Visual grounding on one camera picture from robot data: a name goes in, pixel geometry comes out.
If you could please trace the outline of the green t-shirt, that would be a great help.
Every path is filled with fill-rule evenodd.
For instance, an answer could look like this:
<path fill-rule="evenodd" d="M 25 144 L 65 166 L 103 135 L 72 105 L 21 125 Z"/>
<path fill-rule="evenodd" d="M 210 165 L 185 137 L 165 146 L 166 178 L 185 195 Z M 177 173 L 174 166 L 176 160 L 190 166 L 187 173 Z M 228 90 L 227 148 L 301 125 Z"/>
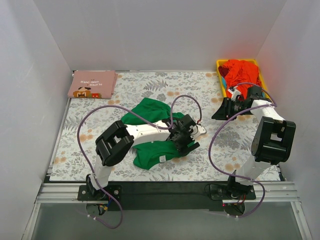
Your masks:
<path fill-rule="evenodd" d="M 145 97 L 131 111 L 155 125 L 164 127 L 163 120 L 170 117 L 171 107 L 161 101 Z M 168 130 L 146 124 L 132 113 L 125 114 L 121 121 L 128 127 L 129 134 L 134 136 L 132 148 L 136 150 L 136 157 L 133 164 L 136 167 L 149 170 L 159 163 L 183 156 L 175 144 L 167 140 L 170 135 Z"/>

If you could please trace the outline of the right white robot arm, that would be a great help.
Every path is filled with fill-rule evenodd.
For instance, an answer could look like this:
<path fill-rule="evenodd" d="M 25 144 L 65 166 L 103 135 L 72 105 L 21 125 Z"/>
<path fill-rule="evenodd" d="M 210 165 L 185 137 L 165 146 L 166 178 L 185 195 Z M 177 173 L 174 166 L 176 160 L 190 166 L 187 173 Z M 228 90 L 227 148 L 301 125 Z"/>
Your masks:
<path fill-rule="evenodd" d="M 232 86 L 227 91 L 231 96 L 223 99 L 211 118 L 228 123 L 240 115 L 254 115 L 259 125 L 248 160 L 229 175 L 227 182 L 209 186 L 213 200 L 238 200 L 252 194 L 254 181 L 265 170 L 289 159 L 296 131 L 296 124 L 276 112 L 275 101 L 261 86 L 250 84 L 246 96 L 238 86 Z"/>

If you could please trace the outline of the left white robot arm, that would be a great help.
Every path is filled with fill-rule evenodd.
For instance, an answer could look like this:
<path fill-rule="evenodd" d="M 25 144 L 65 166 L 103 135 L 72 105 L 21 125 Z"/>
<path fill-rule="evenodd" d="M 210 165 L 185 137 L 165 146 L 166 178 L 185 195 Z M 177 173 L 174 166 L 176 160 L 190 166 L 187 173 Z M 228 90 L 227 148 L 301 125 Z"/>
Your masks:
<path fill-rule="evenodd" d="M 152 158 L 160 163 L 168 160 L 171 153 L 176 157 L 188 155 L 200 146 L 196 139 L 206 132 L 188 114 L 152 124 L 114 122 L 95 141 L 96 162 L 94 172 L 86 177 L 87 192 L 95 200 L 103 199 L 112 167 L 119 164 L 132 148 L 151 150 Z"/>

